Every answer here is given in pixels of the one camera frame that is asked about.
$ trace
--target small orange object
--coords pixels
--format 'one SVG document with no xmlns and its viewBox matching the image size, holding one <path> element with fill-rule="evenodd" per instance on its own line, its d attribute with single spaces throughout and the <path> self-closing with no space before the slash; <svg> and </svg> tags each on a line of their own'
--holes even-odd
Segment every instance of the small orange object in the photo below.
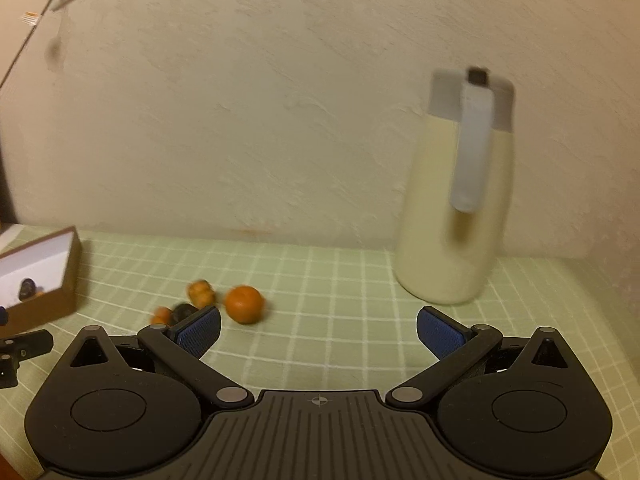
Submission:
<svg viewBox="0 0 640 480">
<path fill-rule="evenodd" d="M 252 286 L 236 286 L 226 294 L 225 308 L 236 323 L 256 323 L 262 319 L 264 298 Z"/>
<path fill-rule="evenodd" d="M 205 308 L 216 303 L 216 291 L 207 280 L 198 280 L 187 286 L 187 296 L 195 308 Z"/>
<path fill-rule="evenodd" d="M 149 322 L 149 324 L 151 325 L 163 324 L 168 326 L 170 320 L 171 320 L 171 309 L 165 306 L 159 306 L 158 308 L 156 308 L 156 311 L 151 317 L 151 322 Z"/>
</svg>

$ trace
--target box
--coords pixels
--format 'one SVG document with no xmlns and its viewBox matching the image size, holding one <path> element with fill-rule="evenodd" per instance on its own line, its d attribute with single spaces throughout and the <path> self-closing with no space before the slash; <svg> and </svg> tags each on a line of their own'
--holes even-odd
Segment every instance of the box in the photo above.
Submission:
<svg viewBox="0 0 640 480">
<path fill-rule="evenodd" d="M 33 240 L 0 255 L 0 305 L 9 322 L 0 338 L 26 332 L 76 310 L 76 279 L 82 245 L 75 227 Z M 18 299 L 20 284 L 31 278 L 43 292 Z"/>
</svg>

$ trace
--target textured wall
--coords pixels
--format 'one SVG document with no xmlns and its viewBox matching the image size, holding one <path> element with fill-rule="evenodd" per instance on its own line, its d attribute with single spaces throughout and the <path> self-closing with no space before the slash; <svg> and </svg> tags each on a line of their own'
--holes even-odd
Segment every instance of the textured wall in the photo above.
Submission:
<svg viewBox="0 0 640 480">
<path fill-rule="evenodd" d="M 639 8 L 78 0 L 42 22 L 0 99 L 18 219 L 390 244 L 425 75 L 475 63 L 517 90 L 507 251 L 591 254 L 631 280 Z"/>
</svg>

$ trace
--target black cable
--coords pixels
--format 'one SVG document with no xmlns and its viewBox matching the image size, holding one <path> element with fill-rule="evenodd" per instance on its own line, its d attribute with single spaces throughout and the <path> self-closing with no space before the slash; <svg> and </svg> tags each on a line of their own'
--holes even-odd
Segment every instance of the black cable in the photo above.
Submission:
<svg viewBox="0 0 640 480">
<path fill-rule="evenodd" d="M 11 65 L 9 65 L 9 68 L 7 69 L 6 73 L 4 74 L 4 77 L 2 78 L 2 82 L 0 82 L 0 90 L 2 89 L 2 86 L 4 86 L 4 83 L 6 82 L 6 80 L 9 79 L 9 74 L 11 73 L 11 70 L 14 68 L 15 64 L 18 62 L 18 58 L 20 57 L 20 54 L 22 53 L 24 48 L 27 46 L 27 43 L 29 43 L 29 40 L 33 36 L 33 33 L 36 31 L 36 28 L 38 27 L 38 25 L 40 24 L 40 20 L 44 16 L 44 13 L 47 12 L 47 9 L 49 9 L 49 6 L 51 5 L 52 1 L 53 0 L 49 0 L 47 2 L 47 5 L 44 6 L 44 8 L 42 9 L 42 12 L 40 13 L 40 18 L 38 19 L 38 22 L 35 25 L 33 25 L 33 27 L 31 27 L 31 30 L 27 34 L 27 37 L 22 42 L 22 46 L 20 47 L 20 50 L 18 50 L 18 54 L 15 55 L 14 60 L 11 62 Z"/>
</svg>

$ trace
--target cream-colored jug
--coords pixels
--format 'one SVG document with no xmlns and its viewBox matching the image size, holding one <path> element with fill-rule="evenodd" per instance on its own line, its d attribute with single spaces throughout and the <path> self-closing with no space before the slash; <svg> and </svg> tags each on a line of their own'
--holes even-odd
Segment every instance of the cream-colored jug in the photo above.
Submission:
<svg viewBox="0 0 640 480">
<path fill-rule="evenodd" d="M 484 69 L 433 73 L 394 268 L 422 300 L 471 300 L 491 272 L 511 198 L 513 99 Z"/>
</svg>

